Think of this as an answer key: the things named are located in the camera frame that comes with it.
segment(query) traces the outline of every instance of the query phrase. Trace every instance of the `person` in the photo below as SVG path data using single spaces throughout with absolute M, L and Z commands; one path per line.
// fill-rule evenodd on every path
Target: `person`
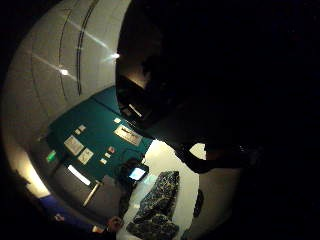
M 91 236 L 93 239 L 116 239 L 116 233 L 123 227 L 123 224 L 120 217 L 113 216 L 107 220 L 105 229 L 94 226 Z

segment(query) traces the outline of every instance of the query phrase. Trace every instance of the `computer screen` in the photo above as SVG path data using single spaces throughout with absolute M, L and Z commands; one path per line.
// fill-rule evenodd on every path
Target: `computer screen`
M 141 169 L 141 168 L 138 168 L 136 167 L 132 173 L 129 175 L 130 178 L 134 179 L 134 180 L 140 180 L 144 174 L 145 174 L 145 170 Z

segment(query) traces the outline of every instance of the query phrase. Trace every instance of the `monitor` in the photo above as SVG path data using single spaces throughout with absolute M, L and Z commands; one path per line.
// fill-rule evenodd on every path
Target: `monitor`
M 145 175 L 148 174 L 148 166 L 146 165 L 138 165 L 135 168 L 133 168 L 132 172 L 129 175 L 129 178 L 135 180 L 135 181 L 139 181 L 142 178 L 144 178 Z

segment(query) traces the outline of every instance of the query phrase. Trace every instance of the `black and white fabric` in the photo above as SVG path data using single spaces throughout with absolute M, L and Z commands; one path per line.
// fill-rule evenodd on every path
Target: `black and white fabric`
M 179 172 L 162 172 L 150 192 L 140 202 L 140 209 L 127 231 L 143 240 L 170 240 L 179 231 L 172 222 L 179 187 Z

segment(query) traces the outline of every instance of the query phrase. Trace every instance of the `green light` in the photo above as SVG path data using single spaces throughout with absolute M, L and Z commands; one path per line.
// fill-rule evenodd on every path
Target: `green light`
M 56 156 L 56 151 L 55 151 L 55 150 L 51 151 L 51 152 L 49 153 L 49 155 L 47 156 L 47 161 L 48 161 L 48 162 L 53 161 L 53 160 L 55 159 L 55 156 Z

